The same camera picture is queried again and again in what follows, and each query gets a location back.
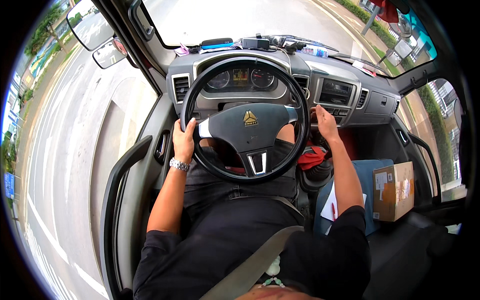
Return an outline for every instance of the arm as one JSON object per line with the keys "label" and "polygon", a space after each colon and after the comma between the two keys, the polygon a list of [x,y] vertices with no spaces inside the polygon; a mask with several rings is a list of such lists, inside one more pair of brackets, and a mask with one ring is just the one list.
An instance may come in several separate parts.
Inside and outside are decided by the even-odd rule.
{"label": "arm", "polygon": [[332,150],[335,196],[338,216],[340,216],[352,206],[363,207],[360,180],[338,135],[335,118],[320,105],[317,105],[315,112],[318,120],[318,131],[326,139],[330,150]]}
{"label": "arm", "polygon": [[[193,129],[196,121],[192,118],[182,132],[180,120],[175,122],[173,129],[173,148],[175,158],[186,164],[191,163],[193,154]],[[171,167],[162,189],[156,198],[152,212],[148,218],[147,232],[151,230],[170,231],[178,233],[183,209],[183,193],[187,172]]]}

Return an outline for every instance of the cardboard box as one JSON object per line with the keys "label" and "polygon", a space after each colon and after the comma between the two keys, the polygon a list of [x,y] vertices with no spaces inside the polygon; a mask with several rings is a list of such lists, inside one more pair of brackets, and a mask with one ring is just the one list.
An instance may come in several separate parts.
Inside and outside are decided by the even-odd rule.
{"label": "cardboard box", "polygon": [[411,161],[373,170],[373,219],[397,221],[413,208]]}

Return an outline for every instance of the speedometer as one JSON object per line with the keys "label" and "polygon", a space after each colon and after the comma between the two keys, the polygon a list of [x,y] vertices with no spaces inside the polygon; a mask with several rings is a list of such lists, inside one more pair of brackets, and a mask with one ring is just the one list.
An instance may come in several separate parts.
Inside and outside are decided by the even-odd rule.
{"label": "speedometer", "polygon": [[209,87],[219,89],[225,87],[230,81],[230,73],[228,71],[222,72],[212,78],[207,84]]}
{"label": "speedometer", "polygon": [[266,88],[273,83],[274,76],[261,69],[253,69],[250,79],[256,87]]}

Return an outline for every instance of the wristwatch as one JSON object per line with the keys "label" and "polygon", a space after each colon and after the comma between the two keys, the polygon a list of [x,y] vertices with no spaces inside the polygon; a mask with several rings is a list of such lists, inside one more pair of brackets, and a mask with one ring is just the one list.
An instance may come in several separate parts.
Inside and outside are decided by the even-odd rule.
{"label": "wristwatch", "polygon": [[179,169],[180,171],[185,171],[188,172],[188,169],[190,168],[189,165],[187,165],[184,162],[181,162],[174,157],[170,160],[170,166]]}

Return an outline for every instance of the black shirt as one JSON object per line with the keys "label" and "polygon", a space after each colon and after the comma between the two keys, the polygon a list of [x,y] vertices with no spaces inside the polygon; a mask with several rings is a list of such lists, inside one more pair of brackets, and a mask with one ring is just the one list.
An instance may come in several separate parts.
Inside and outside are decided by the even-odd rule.
{"label": "black shirt", "polygon": [[[365,211],[354,206],[328,236],[298,231],[280,254],[286,286],[323,299],[360,298],[370,281]],[[133,280],[135,299],[199,299],[282,228],[302,225],[292,208],[272,199],[237,199],[214,206],[188,237],[147,232]],[[259,283],[269,276],[264,274]]]}

